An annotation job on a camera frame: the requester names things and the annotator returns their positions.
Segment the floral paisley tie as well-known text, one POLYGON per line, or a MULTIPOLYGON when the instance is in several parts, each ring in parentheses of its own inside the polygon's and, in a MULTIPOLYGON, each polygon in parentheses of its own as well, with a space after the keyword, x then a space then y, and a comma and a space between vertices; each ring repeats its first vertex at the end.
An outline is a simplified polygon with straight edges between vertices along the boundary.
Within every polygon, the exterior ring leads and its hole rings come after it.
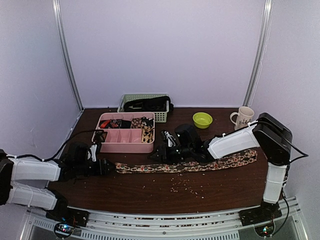
POLYGON ((243 167, 256 162, 257 157, 258 153, 256 150, 247 149, 208 163, 185 161, 177 164, 126 164, 116 162, 115 170, 120 174, 210 172, 243 167))

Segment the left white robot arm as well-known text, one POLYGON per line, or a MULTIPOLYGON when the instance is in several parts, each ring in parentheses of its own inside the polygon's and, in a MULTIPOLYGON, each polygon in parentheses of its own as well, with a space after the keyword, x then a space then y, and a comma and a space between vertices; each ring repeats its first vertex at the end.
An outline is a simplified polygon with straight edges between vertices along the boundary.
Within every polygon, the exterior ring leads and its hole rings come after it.
POLYGON ((17 204, 49 211, 61 222, 72 218, 67 199, 56 191, 23 184, 23 181, 67 182, 79 176, 105 176, 116 166, 99 159, 101 144, 73 142, 59 159, 41 159, 26 154, 13 156, 0 152, 0 203, 17 204))

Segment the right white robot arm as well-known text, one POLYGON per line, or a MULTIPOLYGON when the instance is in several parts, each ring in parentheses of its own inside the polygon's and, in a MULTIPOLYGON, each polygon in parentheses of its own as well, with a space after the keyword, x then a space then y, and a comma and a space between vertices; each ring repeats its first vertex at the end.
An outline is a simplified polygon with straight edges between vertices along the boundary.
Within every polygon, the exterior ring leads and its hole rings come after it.
POLYGON ((218 163, 234 154, 259 149, 267 161, 265 189, 259 220, 266 221, 279 209, 279 200, 290 169, 292 132, 264 112, 258 119, 230 133, 222 133, 203 140, 194 126, 182 124, 175 128, 175 136, 162 131, 162 144, 148 158, 161 164, 179 164, 188 159, 198 163, 218 163))

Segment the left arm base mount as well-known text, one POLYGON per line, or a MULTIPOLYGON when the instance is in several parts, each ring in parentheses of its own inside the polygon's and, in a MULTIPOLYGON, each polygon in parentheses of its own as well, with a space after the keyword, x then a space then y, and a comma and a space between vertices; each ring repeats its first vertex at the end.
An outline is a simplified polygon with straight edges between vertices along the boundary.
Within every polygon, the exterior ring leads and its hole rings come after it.
POLYGON ((54 210, 45 210, 45 212, 46 218, 66 223, 72 227, 86 227, 90 214, 88 211, 69 207, 65 213, 58 213, 54 210))

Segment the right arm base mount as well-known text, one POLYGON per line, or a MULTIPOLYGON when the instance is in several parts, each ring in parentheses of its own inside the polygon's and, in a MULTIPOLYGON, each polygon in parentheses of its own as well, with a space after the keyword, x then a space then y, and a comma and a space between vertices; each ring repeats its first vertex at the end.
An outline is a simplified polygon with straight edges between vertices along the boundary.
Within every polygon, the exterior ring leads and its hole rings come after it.
POLYGON ((242 226, 256 225, 270 222, 274 218, 282 216, 279 203, 268 203, 262 201, 260 206, 239 211, 242 226))

